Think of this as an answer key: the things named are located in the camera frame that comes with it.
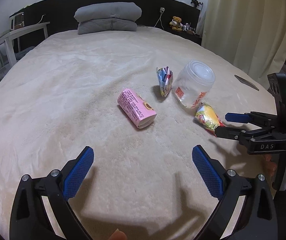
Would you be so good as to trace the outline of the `yellow red snack packet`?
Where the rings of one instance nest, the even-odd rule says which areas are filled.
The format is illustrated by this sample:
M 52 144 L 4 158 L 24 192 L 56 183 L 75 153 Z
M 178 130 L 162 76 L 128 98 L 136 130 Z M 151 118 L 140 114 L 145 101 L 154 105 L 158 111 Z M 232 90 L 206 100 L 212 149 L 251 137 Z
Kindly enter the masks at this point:
M 225 124 L 215 113 L 214 109 L 204 102 L 197 107 L 194 121 L 211 134 L 215 134 L 216 128 L 225 127 Z

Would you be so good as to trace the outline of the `clear plastic jar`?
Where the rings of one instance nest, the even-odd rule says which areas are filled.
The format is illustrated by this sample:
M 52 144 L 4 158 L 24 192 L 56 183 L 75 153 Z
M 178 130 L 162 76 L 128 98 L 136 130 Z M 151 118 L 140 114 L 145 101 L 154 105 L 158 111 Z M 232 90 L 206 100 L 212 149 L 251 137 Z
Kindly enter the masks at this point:
M 172 91 L 186 108 L 195 108 L 216 80 L 213 70 L 205 63 L 191 60 L 178 74 Z

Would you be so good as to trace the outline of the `colourful wrapper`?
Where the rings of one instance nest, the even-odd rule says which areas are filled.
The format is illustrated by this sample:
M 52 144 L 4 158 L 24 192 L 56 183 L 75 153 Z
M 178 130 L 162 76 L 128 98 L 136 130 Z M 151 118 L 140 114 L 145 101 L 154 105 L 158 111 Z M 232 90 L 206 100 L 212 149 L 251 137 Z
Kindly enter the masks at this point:
M 158 68 L 156 70 L 159 87 L 160 87 L 160 94 L 163 98 L 167 97 L 170 90 L 172 89 L 173 83 L 173 72 L 170 70 L 169 66 Z

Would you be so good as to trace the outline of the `dark smartphone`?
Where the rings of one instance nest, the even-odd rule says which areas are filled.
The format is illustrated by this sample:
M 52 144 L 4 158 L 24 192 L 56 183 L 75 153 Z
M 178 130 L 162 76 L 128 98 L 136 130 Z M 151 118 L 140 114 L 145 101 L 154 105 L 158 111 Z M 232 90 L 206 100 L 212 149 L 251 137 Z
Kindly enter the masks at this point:
M 250 81 L 238 76 L 238 75 L 234 75 L 235 78 L 242 84 L 251 87 L 252 89 L 255 89 L 256 91 L 259 91 L 259 88 L 257 86 L 255 86 L 253 83 L 251 83 Z

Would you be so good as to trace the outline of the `beige plush bed blanket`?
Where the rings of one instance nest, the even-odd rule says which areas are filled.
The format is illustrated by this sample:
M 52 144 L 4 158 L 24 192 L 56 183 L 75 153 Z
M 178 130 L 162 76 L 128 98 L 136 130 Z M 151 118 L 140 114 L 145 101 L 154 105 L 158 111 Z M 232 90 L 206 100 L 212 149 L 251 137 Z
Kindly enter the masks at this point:
M 0 234 L 9 237 L 12 204 L 24 174 L 43 177 L 84 147 L 92 168 L 70 200 L 94 239 L 116 229 L 129 239 L 193 239 L 217 204 L 192 159 L 195 145 L 245 177 L 261 173 L 261 158 L 194 122 L 174 94 L 159 95 L 156 70 L 177 75 L 191 60 L 216 80 L 205 97 L 216 114 L 275 113 L 272 95 L 240 83 L 245 77 L 198 44 L 155 28 L 54 34 L 31 50 L 0 82 Z M 132 89 L 157 113 L 138 129 L 118 104 Z

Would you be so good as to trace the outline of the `cream curtain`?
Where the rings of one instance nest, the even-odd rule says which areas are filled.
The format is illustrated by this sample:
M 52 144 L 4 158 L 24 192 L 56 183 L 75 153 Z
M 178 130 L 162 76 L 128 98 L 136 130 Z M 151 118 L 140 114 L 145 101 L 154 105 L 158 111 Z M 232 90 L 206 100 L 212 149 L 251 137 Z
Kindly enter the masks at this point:
M 202 46 L 251 76 L 286 62 L 286 0 L 201 0 Z

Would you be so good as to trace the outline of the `brown teddy bear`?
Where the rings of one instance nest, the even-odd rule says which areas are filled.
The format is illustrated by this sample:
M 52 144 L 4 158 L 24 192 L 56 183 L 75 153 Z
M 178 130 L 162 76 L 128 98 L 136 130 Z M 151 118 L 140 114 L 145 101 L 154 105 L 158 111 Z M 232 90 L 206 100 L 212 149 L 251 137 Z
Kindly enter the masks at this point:
M 180 17 L 173 16 L 170 26 L 173 31 L 182 31 L 182 19 Z

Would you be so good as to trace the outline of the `small dark plant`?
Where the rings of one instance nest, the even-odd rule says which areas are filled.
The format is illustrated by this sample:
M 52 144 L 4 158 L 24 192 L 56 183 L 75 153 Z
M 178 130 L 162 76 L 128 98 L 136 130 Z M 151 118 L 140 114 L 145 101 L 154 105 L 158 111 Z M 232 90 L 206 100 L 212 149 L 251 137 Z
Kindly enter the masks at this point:
M 203 2 L 199 2 L 198 0 L 191 0 L 191 5 L 195 8 L 198 8 L 203 6 Z

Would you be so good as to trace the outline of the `black headboard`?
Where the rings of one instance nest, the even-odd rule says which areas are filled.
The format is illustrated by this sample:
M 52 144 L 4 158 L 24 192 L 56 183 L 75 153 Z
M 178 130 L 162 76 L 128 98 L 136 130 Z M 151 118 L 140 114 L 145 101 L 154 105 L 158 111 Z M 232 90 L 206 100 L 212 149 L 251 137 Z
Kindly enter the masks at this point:
M 81 22 L 117 18 L 168 29 L 174 16 L 195 28 L 200 10 L 176 0 L 43 0 L 15 12 L 26 26 L 48 22 L 48 34 L 76 30 Z

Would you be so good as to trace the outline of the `upper grey pillow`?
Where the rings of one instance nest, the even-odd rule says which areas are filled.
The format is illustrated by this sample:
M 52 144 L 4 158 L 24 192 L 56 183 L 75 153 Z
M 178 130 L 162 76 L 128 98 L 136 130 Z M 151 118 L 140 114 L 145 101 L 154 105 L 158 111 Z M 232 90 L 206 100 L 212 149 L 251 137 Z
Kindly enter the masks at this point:
M 135 22 L 142 15 L 142 9 L 133 2 L 97 3 L 76 10 L 74 18 L 77 22 L 89 20 L 118 18 Z

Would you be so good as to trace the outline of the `grey pillow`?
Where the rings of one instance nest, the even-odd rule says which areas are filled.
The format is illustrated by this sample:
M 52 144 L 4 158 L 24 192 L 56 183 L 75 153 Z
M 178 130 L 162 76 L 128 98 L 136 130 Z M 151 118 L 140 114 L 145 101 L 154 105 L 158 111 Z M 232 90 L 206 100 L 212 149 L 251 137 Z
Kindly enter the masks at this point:
M 136 31 L 138 25 L 129 20 L 122 20 L 118 18 L 105 18 L 97 20 L 89 20 L 81 22 L 78 25 L 78 35 L 97 33 L 101 31 Z
M 142 15 L 142 9 L 133 2 L 97 3 L 76 10 L 74 18 L 77 22 L 89 20 L 118 18 L 135 22 Z

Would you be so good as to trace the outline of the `lower grey pillow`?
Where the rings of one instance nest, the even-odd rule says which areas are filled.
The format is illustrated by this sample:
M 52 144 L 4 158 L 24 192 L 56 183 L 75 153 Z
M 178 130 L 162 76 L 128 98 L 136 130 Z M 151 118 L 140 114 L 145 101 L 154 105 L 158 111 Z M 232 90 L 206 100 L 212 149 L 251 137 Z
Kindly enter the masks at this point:
M 89 20 L 81 22 L 78 25 L 78 35 L 97 33 L 101 31 L 136 31 L 138 25 L 129 20 L 122 20 L 118 18 L 105 18 L 97 20 Z

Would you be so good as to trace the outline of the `white bedside table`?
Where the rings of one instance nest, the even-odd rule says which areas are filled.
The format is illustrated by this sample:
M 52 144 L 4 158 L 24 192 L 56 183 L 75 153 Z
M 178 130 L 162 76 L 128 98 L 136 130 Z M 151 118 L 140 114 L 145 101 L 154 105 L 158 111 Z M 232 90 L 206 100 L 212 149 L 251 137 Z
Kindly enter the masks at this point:
M 32 34 L 40 33 L 44 39 L 48 38 L 47 27 L 50 23 L 43 22 L 16 30 L 9 30 L 0 35 L 0 53 L 3 58 L 4 67 L 1 69 L 2 79 L 11 68 L 21 60 L 35 45 L 24 42 L 24 38 Z

